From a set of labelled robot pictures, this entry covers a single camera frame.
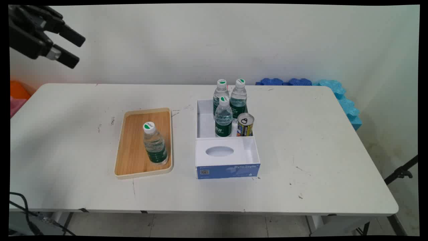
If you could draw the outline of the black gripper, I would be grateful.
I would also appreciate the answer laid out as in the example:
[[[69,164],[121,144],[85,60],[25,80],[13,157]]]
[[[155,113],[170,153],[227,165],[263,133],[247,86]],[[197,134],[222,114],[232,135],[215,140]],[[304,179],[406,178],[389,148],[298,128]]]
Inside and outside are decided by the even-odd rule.
[[[53,44],[45,32],[59,34],[74,45],[81,47],[86,38],[68,26],[56,10],[45,5],[9,5],[10,47],[37,59],[43,56],[71,69],[80,58],[62,47]]]

